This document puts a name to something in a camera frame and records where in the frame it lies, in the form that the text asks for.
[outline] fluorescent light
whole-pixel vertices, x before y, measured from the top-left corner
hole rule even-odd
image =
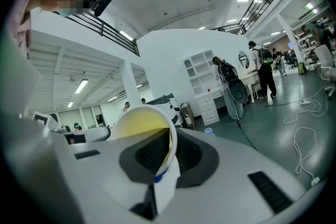
[[[118,98],[117,96],[115,96],[115,97],[112,97],[108,102],[110,102],[110,101],[112,101],[112,100],[114,100],[115,98]]]
[[[133,38],[131,38],[129,35],[127,35],[123,30],[121,30],[119,33],[122,34],[124,37],[127,37],[130,41],[133,40]]]
[[[77,90],[75,91],[75,93],[80,93],[80,91],[84,88],[84,86],[88,82],[89,81],[87,79],[82,79],[82,81],[80,82],[79,86],[77,87]]]
[[[314,8],[314,5],[311,4],[311,3],[308,3],[308,4],[306,5],[306,7],[309,8],[309,9],[312,9],[312,8]]]

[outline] white chair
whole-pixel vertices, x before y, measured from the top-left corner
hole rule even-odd
[[[332,58],[332,54],[326,45],[322,45],[314,50],[317,57],[319,57],[321,62],[321,79],[329,80],[334,82],[334,85],[328,86],[325,88],[325,91],[329,91],[329,98],[331,98],[332,94],[336,89],[336,67],[335,62]]]

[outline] round mirror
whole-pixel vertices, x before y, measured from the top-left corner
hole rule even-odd
[[[239,62],[246,69],[249,68],[249,66],[250,66],[250,61],[248,60],[248,57],[247,57],[246,53],[244,53],[242,51],[239,53]]]

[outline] white cable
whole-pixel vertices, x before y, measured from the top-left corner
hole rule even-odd
[[[313,152],[313,150],[315,149],[315,147],[316,147],[316,145],[317,145],[316,132],[315,132],[314,129],[311,129],[311,128],[300,127],[300,128],[298,128],[298,129],[295,131],[295,133],[294,133],[295,123],[297,122],[298,117],[299,117],[299,114],[301,114],[301,113],[310,112],[313,116],[321,117],[321,116],[323,116],[323,115],[327,112],[327,110],[328,110],[328,101],[327,101],[327,97],[325,98],[325,107],[326,107],[326,110],[323,111],[323,112],[322,112],[321,114],[319,114],[319,115],[317,115],[317,114],[315,114],[315,113],[320,112],[320,110],[321,110],[321,108],[322,108],[322,105],[320,104],[319,101],[317,101],[317,100],[313,100],[312,98],[315,97],[315,96],[316,96],[322,89],[324,89],[325,87],[328,87],[328,86],[329,86],[329,85],[326,85],[326,86],[321,87],[321,88],[318,90],[318,92],[315,93],[313,96],[311,96],[311,97],[309,97],[309,98],[305,98],[305,99],[303,100],[304,102],[309,102],[309,103],[312,103],[312,104],[314,105],[314,107],[312,108],[312,110],[304,110],[304,111],[300,111],[300,112],[297,113],[297,115],[296,115],[296,119],[295,119],[295,120],[293,120],[293,119],[290,118],[290,117],[286,117],[286,118],[284,119],[284,121],[283,121],[285,125],[289,125],[289,124],[292,124],[292,123],[293,123],[292,137],[293,137],[293,141],[294,141],[294,148],[295,148],[295,150],[296,150],[296,153],[297,153],[298,156],[299,156],[299,163],[298,163],[298,165],[297,165],[297,167],[296,167],[296,169],[295,169],[295,173],[298,175],[298,174],[300,174],[300,173],[302,172],[302,170],[303,170],[303,171],[305,171],[308,175],[310,175],[311,178],[312,178],[311,186],[314,186],[315,184],[317,184],[317,183],[320,181],[320,179],[319,179],[319,177],[316,177],[316,178],[315,178],[313,173],[311,173],[311,172],[309,172],[307,169],[305,169],[305,167],[303,166],[303,162],[310,156],[310,154]],[[315,103],[315,102],[319,105],[319,108],[318,108],[317,110],[315,110],[315,108],[316,108],[316,103]],[[314,142],[315,142],[314,147],[310,150],[310,152],[309,152],[305,157],[302,157],[302,153],[301,153],[300,147],[299,147],[298,143],[296,142],[296,135],[297,135],[298,131],[299,131],[299,130],[302,130],[302,129],[312,131],[312,132],[314,133]]]

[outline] shelf unit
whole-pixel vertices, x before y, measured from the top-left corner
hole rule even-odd
[[[188,79],[195,95],[216,87],[215,80],[211,73],[213,57],[214,54],[212,50],[208,50],[183,59],[183,65],[187,71]]]

